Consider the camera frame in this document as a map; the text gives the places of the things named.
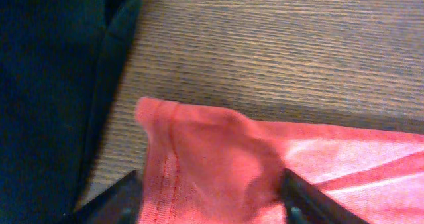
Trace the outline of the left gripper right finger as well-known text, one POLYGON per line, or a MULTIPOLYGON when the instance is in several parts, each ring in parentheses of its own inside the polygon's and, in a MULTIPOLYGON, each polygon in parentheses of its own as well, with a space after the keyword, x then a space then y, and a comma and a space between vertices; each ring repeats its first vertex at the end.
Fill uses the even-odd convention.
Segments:
POLYGON ((368 224, 288 168, 282 172, 280 198, 287 224, 368 224))

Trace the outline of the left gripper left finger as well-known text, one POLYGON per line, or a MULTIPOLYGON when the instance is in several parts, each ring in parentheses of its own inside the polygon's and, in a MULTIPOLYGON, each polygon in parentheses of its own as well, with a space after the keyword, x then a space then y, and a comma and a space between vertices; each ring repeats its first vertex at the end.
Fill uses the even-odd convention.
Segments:
POLYGON ((141 174, 134 170, 92 199, 62 224, 135 224, 142 206, 141 174))

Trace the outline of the orange t-shirt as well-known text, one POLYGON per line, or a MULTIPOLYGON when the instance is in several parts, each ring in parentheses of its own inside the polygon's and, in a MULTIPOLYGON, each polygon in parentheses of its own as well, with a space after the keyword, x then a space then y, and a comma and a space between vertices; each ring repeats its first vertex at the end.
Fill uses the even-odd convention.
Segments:
POLYGON ((141 223, 283 223, 284 168, 371 223, 423 222, 423 136, 144 97, 141 223))

